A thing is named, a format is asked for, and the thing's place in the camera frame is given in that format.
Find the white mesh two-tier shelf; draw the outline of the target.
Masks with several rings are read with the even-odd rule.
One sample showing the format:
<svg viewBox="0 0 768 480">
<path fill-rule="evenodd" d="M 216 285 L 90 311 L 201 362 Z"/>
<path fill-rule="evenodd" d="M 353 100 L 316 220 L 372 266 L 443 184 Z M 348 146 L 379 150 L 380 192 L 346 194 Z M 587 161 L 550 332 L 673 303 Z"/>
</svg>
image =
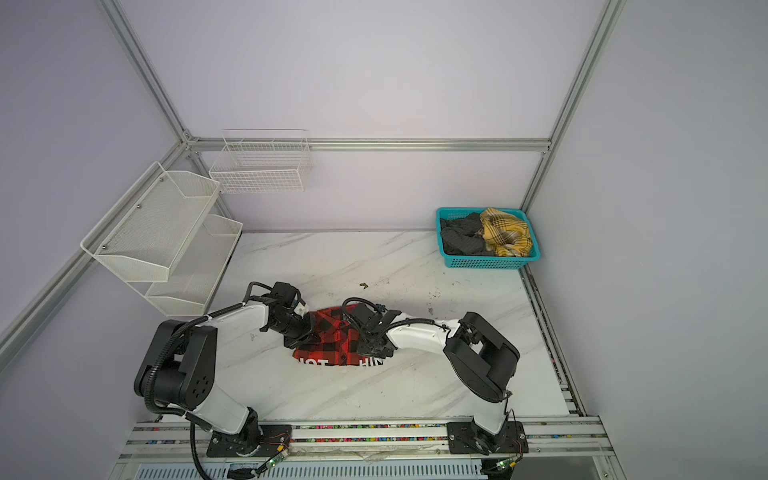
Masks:
<svg viewBox="0 0 768 480">
<path fill-rule="evenodd" d="M 243 225 L 216 213 L 218 182 L 149 167 L 81 249 L 169 318 L 206 313 Z"/>
</svg>

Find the red black plaid shirt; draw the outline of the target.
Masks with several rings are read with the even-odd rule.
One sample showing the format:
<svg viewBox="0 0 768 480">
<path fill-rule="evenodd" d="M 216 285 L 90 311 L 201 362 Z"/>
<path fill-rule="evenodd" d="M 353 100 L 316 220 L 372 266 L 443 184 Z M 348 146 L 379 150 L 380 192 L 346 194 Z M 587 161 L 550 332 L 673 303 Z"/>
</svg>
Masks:
<svg viewBox="0 0 768 480">
<path fill-rule="evenodd" d="M 358 353 L 360 333 L 342 317 L 341 308 L 327 308 L 313 312 L 315 318 L 311 337 L 293 349 L 293 358 L 299 363 L 323 367 L 378 367 L 381 358 Z"/>
</svg>

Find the dark grey shirt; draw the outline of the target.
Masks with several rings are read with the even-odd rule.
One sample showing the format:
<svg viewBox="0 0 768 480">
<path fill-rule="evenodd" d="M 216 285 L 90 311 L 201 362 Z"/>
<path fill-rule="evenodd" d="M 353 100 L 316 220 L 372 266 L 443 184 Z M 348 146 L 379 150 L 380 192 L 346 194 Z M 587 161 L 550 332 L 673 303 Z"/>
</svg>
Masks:
<svg viewBox="0 0 768 480">
<path fill-rule="evenodd" d="M 489 251 L 483 238 L 480 214 L 452 219 L 440 219 L 440 238 L 443 250 L 449 256 L 486 256 Z"/>
</svg>

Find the teal plastic basket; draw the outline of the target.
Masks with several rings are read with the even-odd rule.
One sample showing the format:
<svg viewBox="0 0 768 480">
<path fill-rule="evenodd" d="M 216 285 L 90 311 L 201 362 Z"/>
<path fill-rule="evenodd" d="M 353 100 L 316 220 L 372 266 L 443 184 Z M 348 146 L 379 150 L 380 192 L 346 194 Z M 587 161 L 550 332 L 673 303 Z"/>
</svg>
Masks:
<svg viewBox="0 0 768 480">
<path fill-rule="evenodd" d="M 436 229 L 437 240 L 441 256 L 444 263 L 448 268 L 474 268 L 474 269 L 511 269 L 518 270 L 525 265 L 536 261 L 540 258 L 540 249 L 538 241 L 533 231 L 533 227 L 525 215 L 524 212 L 515 209 L 497 209 L 502 212 L 510 213 L 518 218 L 525 220 L 530 227 L 533 238 L 533 249 L 529 257 L 516 258 L 516 257 L 498 257 L 489 252 L 486 256 L 449 256 L 443 250 L 442 240 L 440 238 L 440 219 L 452 220 L 462 218 L 470 213 L 476 212 L 481 214 L 488 208 L 458 208 L 458 207 L 443 207 L 436 212 Z"/>
</svg>

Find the aluminium frame profile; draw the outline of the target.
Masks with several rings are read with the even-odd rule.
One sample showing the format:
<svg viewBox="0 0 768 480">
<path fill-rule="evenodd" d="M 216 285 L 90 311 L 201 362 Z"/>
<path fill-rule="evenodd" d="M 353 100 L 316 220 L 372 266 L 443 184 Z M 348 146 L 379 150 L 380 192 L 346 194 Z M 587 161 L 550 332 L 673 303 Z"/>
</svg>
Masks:
<svg viewBox="0 0 768 480">
<path fill-rule="evenodd" d="M 222 140 L 195 137 L 183 127 L 181 117 L 171 105 L 171 101 L 143 47 L 138 36 L 129 25 L 125 12 L 117 1 L 98 1 L 96 5 L 107 25 L 112 30 L 117 43 L 123 49 L 129 62 L 136 71 L 150 97 L 159 108 L 163 118 L 174 133 L 175 143 L 162 157 L 160 165 L 170 168 L 181 159 L 187 159 L 196 173 L 205 175 L 207 170 L 200 154 L 215 151 L 223 147 Z M 584 88 L 608 42 L 613 29 L 625 7 L 623 1 L 606 1 L 600 11 L 598 22 L 590 37 L 587 49 L 580 61 L 576 76 L 569 87 L 563 107 L 558 114 L 553 133 L 547 139 L 524 138 L 315 138 L 309 141 L 314 152 L 363 152 L 363 151 L 535 151 L 543 154 L 535 171 L 531 186 L 523 200 L 527 210 L 534 202 L 543 178 L 551 166 L 561 137 L 577 109 L 583 96 Z M 18 363 L 21 356 L 33 344 L 41 332 L 51 322 L 61 306 L 77 287 L 93 260 L 80 250 L 54 275 L 46 286 L 34 297 L 9 327 L 1 334 L 1 376 L 6 377 Z"/>
</svg>

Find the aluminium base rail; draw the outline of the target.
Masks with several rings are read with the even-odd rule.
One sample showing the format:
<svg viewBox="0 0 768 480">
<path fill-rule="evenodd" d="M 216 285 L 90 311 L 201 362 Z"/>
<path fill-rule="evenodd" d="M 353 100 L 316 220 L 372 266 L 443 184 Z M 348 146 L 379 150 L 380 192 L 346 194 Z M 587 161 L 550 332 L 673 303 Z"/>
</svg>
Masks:
<svg viewBox="0 0 768 480">
<path fill-rule="evenodd" d="M 470 448 L 471 437 L 449 429 L 459 418 L 380 421 L 296 421 L 291 432 L 276 447 L 265 447 L 247 458 L 228 455 L 214 463 L 245 462 L 269 457 L 284 446 L 291 461 L 311 460 L 410 460 L 437 459 L 450 455 L 481 458 Z M 616 455 L 602 422 L 597 417 L 523 418 L 522 431 L 512 436 L 509 447 L 489 453 L 489 458 L 522 454 L 525 458 L 614 457 Z M 270 427 L 285 422 L 264 421 L 262 430 L 269 440 L 279 435 Z M 191 459 L 189 424 L 186 422 L 144 422 L 134 426 L 120 463 L 184 462 Z"/>
</svg>

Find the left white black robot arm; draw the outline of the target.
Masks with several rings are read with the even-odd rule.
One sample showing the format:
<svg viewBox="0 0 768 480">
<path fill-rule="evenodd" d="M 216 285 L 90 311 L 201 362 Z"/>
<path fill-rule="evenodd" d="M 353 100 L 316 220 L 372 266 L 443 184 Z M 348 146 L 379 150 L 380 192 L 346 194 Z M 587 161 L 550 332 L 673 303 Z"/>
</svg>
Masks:
<svg viewBox="0 0 768 480">
<path fill-rule="evenodd" d="M 212 434 L 239 456 L 258 451 L 266 435 L 258 414 L 216 383 L 218 353 L 246 334 L 274 331 L 286 348 L 312 338 L 315 316 L 300 291 L 284 282 L 248 284 L 244 298 L 190 321 L 157 328 L 134 380 L 134 392 L 159 415 L 176 415 Z"/>
</svg>

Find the yellow plaid shirt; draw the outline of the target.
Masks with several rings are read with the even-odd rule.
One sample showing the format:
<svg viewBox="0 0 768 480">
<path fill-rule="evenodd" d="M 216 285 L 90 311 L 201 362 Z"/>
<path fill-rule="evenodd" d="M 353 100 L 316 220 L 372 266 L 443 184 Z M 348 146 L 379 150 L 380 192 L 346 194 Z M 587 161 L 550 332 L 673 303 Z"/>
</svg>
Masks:
<svg viewBox="0 0 768 480">
<path fill-rule="evenodd" d="M 529 257 L 533 249 L 530 227 L 517 216 L 488 208 L 480 214 L 487 251 L 498 257 Z"/>
</svg>

